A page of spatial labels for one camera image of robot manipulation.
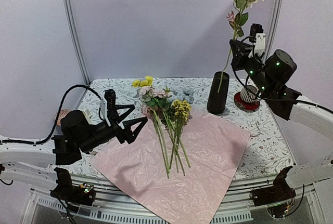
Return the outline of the pink wrapping paper sheet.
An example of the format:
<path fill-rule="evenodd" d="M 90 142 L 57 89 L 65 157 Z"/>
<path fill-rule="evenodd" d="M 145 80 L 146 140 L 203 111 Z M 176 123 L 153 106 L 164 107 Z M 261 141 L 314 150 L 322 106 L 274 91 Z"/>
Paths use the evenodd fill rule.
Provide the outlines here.
<path fill-rule="evenodd" d="M 182 142 L 191 167 L 181 154 L 185 174 L 173 164 L 168 177 L 158 136 L 148 122 L 132 144 L 111 141 L 91 160 L 91 165 L 135 201 L 144 204 L 145 189 L 179 189 L 190 195 L 196 188 L 211 196 L 225 193 L 241 162 L 250 138 L 247 130 L 219 116 L 193 109 Z"/>

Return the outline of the flower bouquet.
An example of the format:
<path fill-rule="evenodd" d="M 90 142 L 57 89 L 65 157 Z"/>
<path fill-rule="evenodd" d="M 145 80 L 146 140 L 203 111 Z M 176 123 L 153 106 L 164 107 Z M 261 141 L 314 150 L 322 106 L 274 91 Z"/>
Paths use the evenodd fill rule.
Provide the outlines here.
<path fill-rule="evenodd" d="M 153 77 L 134 80 L 132 86 L 138 89 L 142 102 L 142 114 L 152 120 L 160 143 L 166 175 L 170 176 L 172 165 L 177 172 L 185 174 L 181 154 L 188 167 L 191 167 L 187 152 L 182 142 L 182 134 L 191 116 L 194 92 L 190 88 L 174 90 L 169 87 L 157 88 Z"/>

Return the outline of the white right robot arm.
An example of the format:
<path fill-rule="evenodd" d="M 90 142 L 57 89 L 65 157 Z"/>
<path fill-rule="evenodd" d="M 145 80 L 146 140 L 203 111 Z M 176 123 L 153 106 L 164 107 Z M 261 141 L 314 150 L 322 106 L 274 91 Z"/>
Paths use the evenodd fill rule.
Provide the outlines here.
<path fill-rule="evenodd" d="M 262 61 L 254 47 L 244 41 L 229 41 L 233 58 L 233 72 L 245 71 L 258 89 L 270 111 L 279 118 L 297 123 L 332 139 L 332 110 L 310 100 L 301 92 L 287 86 L 297 69 L 297 64 L 285 51 L 277 49 Z M 290 189 L 332 178 L 332 153 L 313 163 L 286 169 L 282 181 L 272 186 L 269 197 L 280 201 Z"/>

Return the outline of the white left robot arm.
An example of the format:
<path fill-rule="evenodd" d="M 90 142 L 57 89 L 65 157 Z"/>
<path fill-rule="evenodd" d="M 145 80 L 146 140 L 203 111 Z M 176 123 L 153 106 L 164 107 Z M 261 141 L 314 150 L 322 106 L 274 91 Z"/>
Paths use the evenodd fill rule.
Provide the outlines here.
<path fill-rule="evenodd" d="M 82 159 L 96 147 L 117 138 L 118 142 L 133 143 L 147 123 L 146 117 L 125 120 L 133 105 L 115 106 L 110 121 L 90 124 L 80 110 L 70 111 L 61 119 L 61 135 L 41 141 L 1 138 L 1 179 L 17 180 L 53 189 L 66 200 L 77 196 L 77 188 L 67 180 L 60 183 L 50 165 L 65 166 Z"/>

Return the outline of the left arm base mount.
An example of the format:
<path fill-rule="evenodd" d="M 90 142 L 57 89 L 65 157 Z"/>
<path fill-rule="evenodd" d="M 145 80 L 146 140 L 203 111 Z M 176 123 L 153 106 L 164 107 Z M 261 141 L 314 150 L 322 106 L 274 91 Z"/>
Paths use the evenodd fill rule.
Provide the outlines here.
<path fill-rule="evenodd" d="M 79 186 L 72 183 L 71 176 L 66 169 L 56 167 L 56 187 L 51 190 L 50 196 L 69 203 L 92 206 L 96 197 L 94 186 L 84 182 Z"/>

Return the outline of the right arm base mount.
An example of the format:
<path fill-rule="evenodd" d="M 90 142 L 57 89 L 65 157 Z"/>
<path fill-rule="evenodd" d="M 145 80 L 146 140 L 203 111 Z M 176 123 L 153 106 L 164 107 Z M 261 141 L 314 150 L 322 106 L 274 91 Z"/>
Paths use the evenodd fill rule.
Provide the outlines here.
<path fill-rule="evenodd" d="M 273 203 L 291 200 L 293 202 L 296 192 L 286 183 L 287 173 L 292 169 L 292 166 L 282 169 L 276 178 L 273 180 L 273 185 L 266 188 L 254 188 L 249 196 L 253 200 L 255 206 L 269 205 Z M 286 217 L 291 207 L 291 203 L 284 203 L 269 207 L 270 215 L 274 218 Z"/>

